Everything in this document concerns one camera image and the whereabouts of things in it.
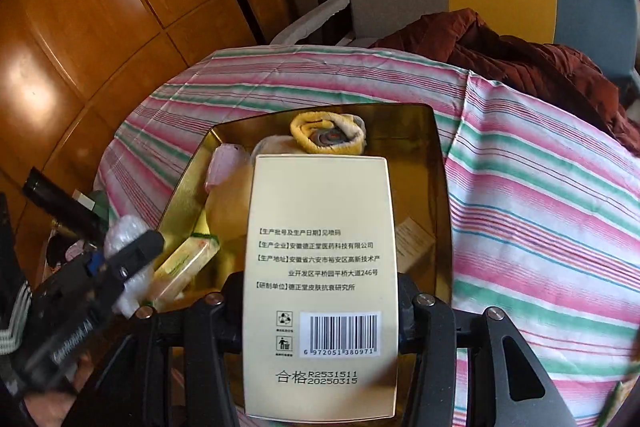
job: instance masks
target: table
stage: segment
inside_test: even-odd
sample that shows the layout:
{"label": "table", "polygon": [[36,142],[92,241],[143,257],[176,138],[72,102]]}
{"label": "table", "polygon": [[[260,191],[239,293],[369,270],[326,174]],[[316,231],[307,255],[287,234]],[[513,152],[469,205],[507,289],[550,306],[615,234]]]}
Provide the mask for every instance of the table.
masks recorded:
{"label": "table", "polygon": [[[214,124],[339,103],[427,103],[447,174],[454,307],[508,312],[578,425],[629,372],[640,322],[640,162],[574,116],[417,55],[323,46],[216,52],[146,99],[104,153],[110,217],[156,226]],[[466,357],[454,425],[465,424]],[[256,423],[242,419],[244,423]]]}

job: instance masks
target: cream-colored box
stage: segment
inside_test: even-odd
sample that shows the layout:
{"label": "cream-colored box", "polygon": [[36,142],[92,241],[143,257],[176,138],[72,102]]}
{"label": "cream-colored box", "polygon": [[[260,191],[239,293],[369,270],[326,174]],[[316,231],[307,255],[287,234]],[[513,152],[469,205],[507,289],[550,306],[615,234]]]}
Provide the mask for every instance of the cream-colored box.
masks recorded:
{"label": "cream-colored box", "polygon": [[258,156],[242,344],[251,416],[394,415],[398,279],[384,158]]}

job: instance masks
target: black tube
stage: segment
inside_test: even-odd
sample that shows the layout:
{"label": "black tube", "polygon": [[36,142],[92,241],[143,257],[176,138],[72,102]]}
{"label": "black tube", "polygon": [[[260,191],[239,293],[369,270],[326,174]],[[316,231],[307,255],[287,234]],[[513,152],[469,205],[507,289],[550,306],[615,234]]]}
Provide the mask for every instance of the black tube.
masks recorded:
{"label": "black tube", "polygon": [[36,168],[31,169],[22,193],[79,237],[96,247],[103,245],[105,230],[100,217],[66,194]]}

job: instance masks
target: yellow towel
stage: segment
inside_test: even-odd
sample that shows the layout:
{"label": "yellow towel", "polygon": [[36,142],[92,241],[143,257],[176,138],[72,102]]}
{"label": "yellow towel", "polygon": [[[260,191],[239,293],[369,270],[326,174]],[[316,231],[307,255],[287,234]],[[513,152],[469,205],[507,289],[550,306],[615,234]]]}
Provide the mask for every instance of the yellow towel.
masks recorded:
{"label": "yellow towel", "polygon": [[293,119],[290,131],[309,154],[360,155],[366,144],[364,122],[351,114],[304,112]]}

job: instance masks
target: brown jacket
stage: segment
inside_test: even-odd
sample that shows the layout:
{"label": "brown jacket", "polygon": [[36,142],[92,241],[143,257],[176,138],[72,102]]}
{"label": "brown jacket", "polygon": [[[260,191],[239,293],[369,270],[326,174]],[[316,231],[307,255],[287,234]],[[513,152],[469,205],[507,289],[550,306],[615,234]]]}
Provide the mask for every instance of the brown jacket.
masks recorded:
{"label": "brown jacket", "polygon": [[640,128],[627,119],[618,88],[568,46],[500,36],[467,8],[423,15],[370,47],[411,52],[499,80],[574,114],[640,156]]}

